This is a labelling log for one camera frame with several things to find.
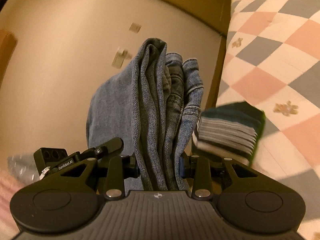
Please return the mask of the grey quilted jacket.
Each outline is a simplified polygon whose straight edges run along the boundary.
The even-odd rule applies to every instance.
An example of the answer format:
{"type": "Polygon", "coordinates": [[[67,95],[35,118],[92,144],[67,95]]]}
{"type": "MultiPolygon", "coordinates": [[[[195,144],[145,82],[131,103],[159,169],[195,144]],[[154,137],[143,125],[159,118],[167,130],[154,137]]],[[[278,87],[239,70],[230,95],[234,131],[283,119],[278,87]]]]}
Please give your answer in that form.
{"type": "Polygon", "coordinates": [[[13,155],[7,158],[8,171],[20,183],[30,185],[40,176],[32,154],[13,155]]]}

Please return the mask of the pink grey checkered bed sheet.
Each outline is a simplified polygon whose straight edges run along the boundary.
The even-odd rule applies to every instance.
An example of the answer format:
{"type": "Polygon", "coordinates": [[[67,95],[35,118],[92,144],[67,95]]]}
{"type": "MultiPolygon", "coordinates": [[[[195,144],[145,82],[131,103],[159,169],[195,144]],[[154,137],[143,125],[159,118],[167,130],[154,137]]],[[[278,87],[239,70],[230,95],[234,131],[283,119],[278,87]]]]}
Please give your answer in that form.
{"type": "Polygon", "coordinates": [[[303,197],[319,239],[319,0],[232,0],[217,104],[237,101],[266,115],[254,169],[303,197]]]}

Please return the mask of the green striped folded garment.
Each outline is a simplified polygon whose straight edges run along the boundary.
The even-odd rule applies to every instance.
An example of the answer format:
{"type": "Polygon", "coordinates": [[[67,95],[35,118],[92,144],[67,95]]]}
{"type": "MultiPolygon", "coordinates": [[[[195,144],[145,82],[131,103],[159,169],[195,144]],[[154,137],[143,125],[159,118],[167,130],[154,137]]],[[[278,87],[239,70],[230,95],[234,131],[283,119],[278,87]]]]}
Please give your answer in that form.
{"type": "Polygon", "coordinates": [[[192,135],[192,152],[251,166],[265,123],[265,113],[245,101],[205,110],[192,135]]]}

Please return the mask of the blue denim jeans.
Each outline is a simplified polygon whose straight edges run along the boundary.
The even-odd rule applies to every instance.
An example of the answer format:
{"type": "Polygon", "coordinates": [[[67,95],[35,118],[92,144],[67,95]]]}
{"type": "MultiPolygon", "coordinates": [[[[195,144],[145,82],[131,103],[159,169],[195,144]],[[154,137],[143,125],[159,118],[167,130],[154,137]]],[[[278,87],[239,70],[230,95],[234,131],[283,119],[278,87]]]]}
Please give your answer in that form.
{"type": "Polygon", "coordinates": [[[168,53],[159,38],[148,38],[119,74],[93,95],[86,121],[87,146],[112,138],[124,143],[140,169],[127,190],[189,190],[180,175],[183,154],[201,113],[203,82],[196,59],[168,53]]]}

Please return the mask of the wall switch plate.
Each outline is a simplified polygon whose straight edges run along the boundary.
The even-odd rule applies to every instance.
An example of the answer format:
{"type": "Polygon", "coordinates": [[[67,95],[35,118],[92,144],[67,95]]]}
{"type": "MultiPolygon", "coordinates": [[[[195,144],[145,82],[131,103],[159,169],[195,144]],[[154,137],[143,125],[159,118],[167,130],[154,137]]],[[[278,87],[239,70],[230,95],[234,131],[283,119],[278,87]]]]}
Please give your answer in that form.
{"type": "Polygon", "coordinates": [[[138,23],[132,23],[129,27],[129,31],[137,34],[137,33],[139,33],[141,27],[142,26],[138,23]]]}

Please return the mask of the wall socket with plug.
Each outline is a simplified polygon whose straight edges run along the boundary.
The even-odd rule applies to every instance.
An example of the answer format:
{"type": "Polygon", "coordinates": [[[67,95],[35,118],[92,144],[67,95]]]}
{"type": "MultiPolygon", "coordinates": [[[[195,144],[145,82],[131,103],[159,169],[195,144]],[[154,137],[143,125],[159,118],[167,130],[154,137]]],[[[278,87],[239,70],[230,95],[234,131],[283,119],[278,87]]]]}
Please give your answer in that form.
{"type": "Polygon", "coordinates": [[[127,49],[119,47],[112,61],[112,67],[120,69],[125,60],[132,59],[132,54],[127,49]]]}

